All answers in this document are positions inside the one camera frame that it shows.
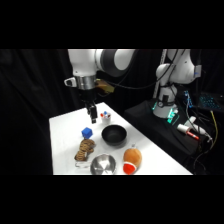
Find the small toy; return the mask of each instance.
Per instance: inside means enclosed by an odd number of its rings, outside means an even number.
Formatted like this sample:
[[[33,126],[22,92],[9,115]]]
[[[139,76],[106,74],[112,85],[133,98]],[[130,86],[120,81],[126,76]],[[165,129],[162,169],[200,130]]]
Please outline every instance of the small toy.
[[[82,131],[82,136],[85,139],[90,139],[93,135],[93,131],[90,128],[86,128]]]
[[[93,140],[84,139],[80,144],[80,148],[75,156],[75,160],[86,161],[88,154],[94,152],[94,146],[95,142]]]
[[[128,149],[124,153],[124,167],[123,170],[127,175],[133,174],[141,165],[142,154],[136,149]]]

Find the white table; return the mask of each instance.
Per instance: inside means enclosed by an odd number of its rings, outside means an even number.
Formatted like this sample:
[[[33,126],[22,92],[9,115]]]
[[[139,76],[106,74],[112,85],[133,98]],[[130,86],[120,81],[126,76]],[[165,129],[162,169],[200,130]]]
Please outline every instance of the white table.
[[[50,132],[54,175],[90,175],[89,169],[75,167],[74,160],[83,140],[81,131],[86,127],[93,130],[91,139],[96,143],[95,151],[90,154],[88,161],[103,153],[110,154],[117,161],[116,175],[124,175],[123,155],[133,143],[136,143],[143,157],[141,167],[135,175],[191,175],[105,103],[98,104],[97,110],[99,114],[104,111],[110,112],[111,124],[121,125],[127,130],[127,143],[119,149],[108,146],[101,137],[102,130],[106,126],[102,124],[100,116],[97,124],[92,124],[86,109],[52,118]]]

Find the black curtain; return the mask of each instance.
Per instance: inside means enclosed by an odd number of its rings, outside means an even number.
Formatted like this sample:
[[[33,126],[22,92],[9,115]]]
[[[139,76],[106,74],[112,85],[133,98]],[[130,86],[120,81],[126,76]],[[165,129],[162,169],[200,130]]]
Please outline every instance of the black curtain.
[[[83,105],[66,50],[0,50],[0,148],[3,174],[52,174],[49,118]]]
[[[141,49],[124,86],[141,87],[156,81],[162,49]],[[196,60],[198,49],[192,50]],[[224,94],[223,49],[203,49],[200,79],[204,91]],[[3,174],[52,174],[49,118],[83,108],[77,90],[64,86],[72,77],[67,50],[0,50],[0,148]],[[120,82],[101,72],[99,78]],[[98,96],[116,112],[151,99],[154,87],[145,90],[117,88],[108,97]]]

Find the blue object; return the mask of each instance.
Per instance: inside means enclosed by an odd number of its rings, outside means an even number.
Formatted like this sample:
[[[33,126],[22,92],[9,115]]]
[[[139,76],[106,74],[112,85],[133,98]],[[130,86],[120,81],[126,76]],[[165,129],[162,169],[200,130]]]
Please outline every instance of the blue object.
[[[93,131],[89,128],[86,128],[82,131],[82,136],[85,138],[85,139],[90,139],[91,136],[93,135]]]

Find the green light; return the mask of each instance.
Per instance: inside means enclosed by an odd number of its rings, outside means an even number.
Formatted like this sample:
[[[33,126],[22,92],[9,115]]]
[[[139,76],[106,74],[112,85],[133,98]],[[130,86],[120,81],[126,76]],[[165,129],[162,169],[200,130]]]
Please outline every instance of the green light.
[[[172,112],[173,112],[173,109],[170,110],[170,113],[169,113],[169,115],[168,115],[168,118],[171,118],[171,114],[172,114]]]
[[[156,109],[156,105],[157,105],[157,102],[155,103],[154,107],[152,108],[152,110],[155,110]]]

